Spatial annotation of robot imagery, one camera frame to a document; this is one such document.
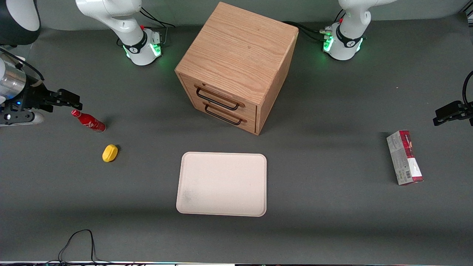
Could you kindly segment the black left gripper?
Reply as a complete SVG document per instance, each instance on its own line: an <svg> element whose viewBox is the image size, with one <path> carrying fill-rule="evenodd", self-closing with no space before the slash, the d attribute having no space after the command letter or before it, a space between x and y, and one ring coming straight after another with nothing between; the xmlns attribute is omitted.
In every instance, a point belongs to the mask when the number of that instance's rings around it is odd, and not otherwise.
<svg viewBox="0 0 473 266"><path fill-rule="evenodd" d="M435 111L436 117L433 118L434 126L440 126L443 123L454 120L468 120L473 126L473 102L463 103L454 101Z"/></svg>

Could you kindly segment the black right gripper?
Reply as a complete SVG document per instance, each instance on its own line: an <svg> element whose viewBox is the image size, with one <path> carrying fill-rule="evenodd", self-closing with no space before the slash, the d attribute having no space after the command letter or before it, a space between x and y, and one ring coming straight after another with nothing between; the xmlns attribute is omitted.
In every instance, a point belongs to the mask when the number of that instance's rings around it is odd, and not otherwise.
<svg viewBox="0 0 473 266"><path fill-rule="evenodd" d="M54 92L48 90L44 84L27 86L14 98L14 105L19 110L38 109L53 112L54 106L82 106L81 98L66 89L59 89L54 98Z"/></svg>

